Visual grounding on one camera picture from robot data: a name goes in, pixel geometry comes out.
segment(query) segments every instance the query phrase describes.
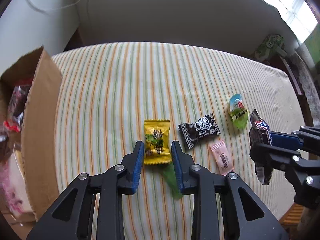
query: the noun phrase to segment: silver bolt head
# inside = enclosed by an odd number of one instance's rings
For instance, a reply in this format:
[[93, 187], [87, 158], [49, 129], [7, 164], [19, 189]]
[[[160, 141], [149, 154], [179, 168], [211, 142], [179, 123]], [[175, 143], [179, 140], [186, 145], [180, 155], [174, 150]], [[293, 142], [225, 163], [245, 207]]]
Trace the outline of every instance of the silver bolt head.
[[79, 175], [78, 175], [78, 178], [80, 179], [80, 180], [84, 180], [84, 179], [86, 179], [88, 177], [88, 174], [86, 174], [86, 173], [80, 173]]
[[123, 171], [124, 170], [124, 166], [122, 164], [118, 164], [115, 166], [115, 170], [116, 171]]
[[193, 164], [191, 166], [191, 169], [193, 169], [194, 171], [199, 171], [201, 170], [201, 166], [199, 164]]
[[234, 173], [234, 172], [230, 172], [230, 173], [228, 174], [228, 176], [229, 176], [230, 179], [237, 179], [237, 178], [238, 178], [238, 174], [236, 174], [236, 173]]
[[306, 177], [306, 182], [307, 182], [309, 185], [313, 184], [313, 178], [312, 178], [311, 176], [307, 176], [307, 177]]
[[297, 156], [297, 155], [293, 155], [293, 156], [292, 156], [292, 159], [293, 159], [294, 161], [296, 161], [296, 162], [300, 160], [299, 156]]

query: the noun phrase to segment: cardboard box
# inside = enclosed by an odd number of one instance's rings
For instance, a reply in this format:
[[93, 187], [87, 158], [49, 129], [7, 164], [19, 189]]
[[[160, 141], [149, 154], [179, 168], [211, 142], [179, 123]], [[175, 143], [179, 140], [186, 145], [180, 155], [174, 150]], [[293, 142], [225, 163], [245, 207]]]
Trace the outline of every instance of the cardboard box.
[[56, 106], [62, 75], [43, 47], [21, 57], [0, 78], [0, 123], [14, 84], [34, 76], [25, 106], [21, 134], [10, 134], [9, 146], [21, 143], [23, 178], [36, 220], [59, 196], [54, 159]]

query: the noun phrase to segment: snack package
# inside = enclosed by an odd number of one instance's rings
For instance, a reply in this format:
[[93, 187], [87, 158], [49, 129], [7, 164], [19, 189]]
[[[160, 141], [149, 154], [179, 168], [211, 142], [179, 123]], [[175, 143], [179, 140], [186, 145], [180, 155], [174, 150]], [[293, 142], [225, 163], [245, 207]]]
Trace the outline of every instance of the snack package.
[[202, 138], [215, 137], [220, 134], [213, 114], [207, 114], [194, 123], [179, 124], [178, 128], [189, 149], [193, 148]]
[[164, 164], [171, 162], [169, 151], [170, 120], [145, 120], [144, 164]]
[[249, 113], [243, 105], [240, 94], [235, 94], [230, 98], [228, 112], [232, 118], [234, 126], [239, 129], [246, 127]]
[[[252, 125], [249, 131], [250, 146], [256, 143], [272, 145], [270, 127], [267, 122], [261, 119], [256, 109], [254, 109], [250, 114], [250, 122]], [[261, 163], [254, 162], [254, 170], [261, 184], [269, 185], [273, 168], [271, 168], [270, 166], [263, 166]]]
[[228, 152], [224, 140], [212, 145], [210, 149], [216, 159], [221, 175], [226, 176], [229, 172], [233, 171], [234, 167], [232, 156]]
[[31, 85], [15, 86], [8, 105], [8, 122], [22, 126], [24, 107]]

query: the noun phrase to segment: black candy wrapper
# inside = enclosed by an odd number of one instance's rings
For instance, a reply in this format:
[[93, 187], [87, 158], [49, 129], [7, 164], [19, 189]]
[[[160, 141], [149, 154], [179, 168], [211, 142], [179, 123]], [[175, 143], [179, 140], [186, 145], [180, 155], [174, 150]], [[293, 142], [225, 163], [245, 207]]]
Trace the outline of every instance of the black candy wrapper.
[[202, 138], [220, 134], [213, 114], [207, 114], [194, 123], [179, 124], [178, 127], [189, 149], [193, 148]]
[[[267, 122], [261, 119], [256, 109], [250, 114], [250, 122], [252, 125], [249, 131], [250, 146], [257, 143], [272, 145], [270, 127]], [[261, 184], [269, 185], [273, 168], [254, 162], [254, 170]]]

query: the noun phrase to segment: striped bed sheet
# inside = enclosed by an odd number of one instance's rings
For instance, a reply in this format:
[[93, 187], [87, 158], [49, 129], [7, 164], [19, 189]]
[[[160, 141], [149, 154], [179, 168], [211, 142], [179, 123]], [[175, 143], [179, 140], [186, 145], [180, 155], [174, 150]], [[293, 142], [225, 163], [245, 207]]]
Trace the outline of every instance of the striped bed sheet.
[[[99, 174], [120, 163], [136, 140], [144, 140], [145, 119], [170, 119], [170, 144], [179, 140], [182, 145], [178, 124], [213, 113], [235, 172], [278, 219], [293, 204], [293, 187], [282, 172], [273, 172], [269, 186], [257, 180], [249, 157], [250, 124], [239, 131], [227, 111], [230, 97], [240, 93], [247, 109], [257, 108], [272, 130], [290, 133], [304, 125], [284, 72], [221, 51], [166, 43], [99, 44], [52, 58], [63, 75], [55, 133], [59, 192], [81, 172]], [[208, 146], [199, 143], [189, 153], [196, 163], [218, 173]], [[192, 195], [173, 199], [157, 167], [144, 166], [137, 193], [123, 196], [125, 239], [188, 240], [192, 211]], [[218, 211], [223, 239], [221, 208]]]

